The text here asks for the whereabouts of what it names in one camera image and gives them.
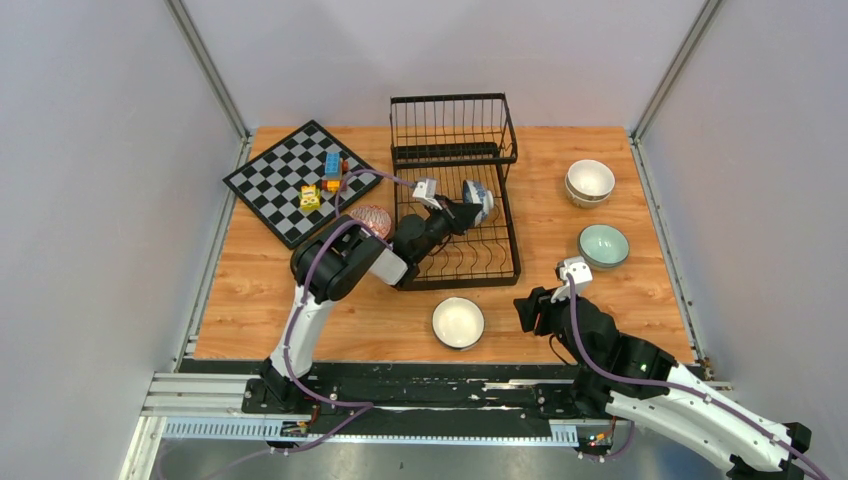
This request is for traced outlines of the blue floral white bowl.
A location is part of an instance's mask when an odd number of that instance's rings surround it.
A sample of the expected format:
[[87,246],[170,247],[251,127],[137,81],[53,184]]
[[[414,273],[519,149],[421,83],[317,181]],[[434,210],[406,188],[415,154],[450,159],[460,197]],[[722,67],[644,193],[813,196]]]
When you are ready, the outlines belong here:
[[494,196],[481,182],[465,180],[462,185],[462,198],[466,204],[475,204],[481,207],[474,220],[475,226],[488,219],[494,206]]

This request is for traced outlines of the black wire dish rack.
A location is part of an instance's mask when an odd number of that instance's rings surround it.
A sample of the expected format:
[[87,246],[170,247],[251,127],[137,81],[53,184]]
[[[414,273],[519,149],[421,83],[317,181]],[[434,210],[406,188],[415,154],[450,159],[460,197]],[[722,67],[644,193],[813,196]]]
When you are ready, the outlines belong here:
[[[517,236],[507,192],[518,142],[501,92],[395,96],[390,100],[390,153],[395,176],[438,181],[436,196],[464,202],[462,185],[476,180],[494,196],[488,219],[454,236],[420,264],[411,291],[500,287],[521,274]],[[427,215],[412,191],[396,186],[395,216]]]

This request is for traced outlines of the light green celadon bowl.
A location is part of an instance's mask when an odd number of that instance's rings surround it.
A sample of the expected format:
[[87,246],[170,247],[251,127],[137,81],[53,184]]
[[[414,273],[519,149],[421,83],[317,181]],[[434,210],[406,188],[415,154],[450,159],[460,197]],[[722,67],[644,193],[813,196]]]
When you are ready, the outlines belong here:
[[597,259],[594,259],[594,258],[592,258],[592,257],[589,257],[589,256],[582,256],[582,259],[585,261],[585,263],[586,263],[586,264],[587,264],[587,265],[588,265],[588,266],[589,266],[592,270],[595,270],[595,271],[610,271],[610,270],[614,270],[614,269],[616,269],[616,268],[618,268],[618,267],[622,266],[622,265],[625,263],[625,261],[626,261],[626,259],[622,259],[622,260],[620,260],[620,261],[618,261],[618,262],[606,263],[606,262],[601,262],[601,261],[599,261],[599,260],[597,260]]

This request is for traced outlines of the teal glazed bowl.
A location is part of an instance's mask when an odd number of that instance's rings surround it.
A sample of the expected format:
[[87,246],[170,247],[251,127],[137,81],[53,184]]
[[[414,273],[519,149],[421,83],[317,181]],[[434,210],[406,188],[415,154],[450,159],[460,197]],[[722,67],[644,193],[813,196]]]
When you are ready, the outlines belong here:
[[445,347],[463,351],[474,347],[485,330],[482,310],[471,300],[450,297],[432,312],[431,327],[436,339]]

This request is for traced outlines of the white green striped bowl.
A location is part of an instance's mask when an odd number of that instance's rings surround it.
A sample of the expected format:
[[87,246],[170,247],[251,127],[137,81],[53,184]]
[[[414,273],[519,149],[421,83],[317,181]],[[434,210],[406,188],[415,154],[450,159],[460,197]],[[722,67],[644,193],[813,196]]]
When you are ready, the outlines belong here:
[[627,237],[619,229],[608,224],[585,227],[578,235],[577,246],[581,256],[589,256],[606,263],[627,260],[630,255]]

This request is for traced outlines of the cream white bowl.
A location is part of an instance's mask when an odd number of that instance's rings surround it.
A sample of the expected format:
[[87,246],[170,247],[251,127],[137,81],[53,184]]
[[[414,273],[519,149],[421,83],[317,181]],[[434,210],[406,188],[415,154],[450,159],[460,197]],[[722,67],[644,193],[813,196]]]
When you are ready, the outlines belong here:
[[605,164],[597,160],[582,159],[569,167],[564,184],[572,204],[592,209],[609,198],[615,188],[616,178]]

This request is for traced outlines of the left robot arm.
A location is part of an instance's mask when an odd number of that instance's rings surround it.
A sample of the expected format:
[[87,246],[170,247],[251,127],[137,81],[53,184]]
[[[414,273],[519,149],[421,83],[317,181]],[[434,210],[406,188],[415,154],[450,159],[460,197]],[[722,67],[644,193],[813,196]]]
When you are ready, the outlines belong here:
[[420,262],[454,236],[462,236],[485,213],[481,203],[454,202],[443,195],[408,214],[385,239],[364,221],[343,215],[292,256],[295,280],[292,309],[283,334],[259,370],[269,403],[283,413],[298,411],[309,394],[302,382],[336,304],[368,273],[401,290],[420,273]]

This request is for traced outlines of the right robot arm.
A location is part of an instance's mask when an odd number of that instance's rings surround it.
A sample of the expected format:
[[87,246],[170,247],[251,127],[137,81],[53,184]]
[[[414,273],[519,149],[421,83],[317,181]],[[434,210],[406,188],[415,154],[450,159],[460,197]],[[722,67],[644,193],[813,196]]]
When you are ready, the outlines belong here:
[[646,427],[698,453],[730,479],[822,479],[801,423],[755,414],[714,389],[655,344],[620,332],[579,295],[537,287],[513,302],[526,333],[558,341],[575,360],[568,403]]

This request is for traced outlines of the blue toy block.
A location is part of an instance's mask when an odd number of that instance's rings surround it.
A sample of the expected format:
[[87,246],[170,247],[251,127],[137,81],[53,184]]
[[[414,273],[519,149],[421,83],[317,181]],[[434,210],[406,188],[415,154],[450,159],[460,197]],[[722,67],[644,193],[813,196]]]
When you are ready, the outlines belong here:
[[324,160],[324,175],[321,188],[330,193],[342,189],[341,183],[349,167],[339,152],[328,152]]

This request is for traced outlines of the yellow toy block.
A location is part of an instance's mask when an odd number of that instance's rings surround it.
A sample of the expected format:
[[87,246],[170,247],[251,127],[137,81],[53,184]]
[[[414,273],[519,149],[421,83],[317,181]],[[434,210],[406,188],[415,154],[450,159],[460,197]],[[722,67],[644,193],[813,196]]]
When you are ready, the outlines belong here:
[[315,211],[321,207],[322,190],[318,185],[304,185],[300,188],[299,209],[305,212]]

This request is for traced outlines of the checkered board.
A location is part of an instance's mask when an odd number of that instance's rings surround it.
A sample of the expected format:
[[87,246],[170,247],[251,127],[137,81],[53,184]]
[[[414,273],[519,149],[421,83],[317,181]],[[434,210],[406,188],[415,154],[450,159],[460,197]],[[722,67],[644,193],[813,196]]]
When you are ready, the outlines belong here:
[[[300,208],[301,189],[320,186],[324,180],[325,157],[340,156],[355,173],[347,181],[338,204],[335,195],[323,190],[316,210]],[[373,190],[382,178],[370,172],[353,150],[327,129],[310,120],[255,159],[223,178],[224,184],[287,248],[293,250]]]

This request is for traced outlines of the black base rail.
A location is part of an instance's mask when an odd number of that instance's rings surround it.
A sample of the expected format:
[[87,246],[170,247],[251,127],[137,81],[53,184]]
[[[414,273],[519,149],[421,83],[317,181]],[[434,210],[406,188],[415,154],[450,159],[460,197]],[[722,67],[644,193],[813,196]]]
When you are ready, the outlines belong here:
[[584,447],[665,419],[656,400],[581,407],[562,363],[318,362],[307,393],[276,399],[255,362],[188,360],[153,377],[142,406],[167,438]]

